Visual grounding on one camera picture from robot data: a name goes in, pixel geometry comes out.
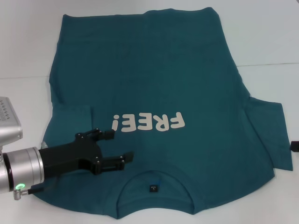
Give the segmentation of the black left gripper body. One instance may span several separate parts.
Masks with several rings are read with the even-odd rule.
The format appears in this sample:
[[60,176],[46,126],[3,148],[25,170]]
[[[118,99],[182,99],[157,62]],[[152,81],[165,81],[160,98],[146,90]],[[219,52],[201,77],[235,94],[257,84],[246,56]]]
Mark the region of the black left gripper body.
[[100,174],[102,153],[97,141],[101,137],[102,133],[78,133],[71,143],[40,149],[45,180],[77,170]]

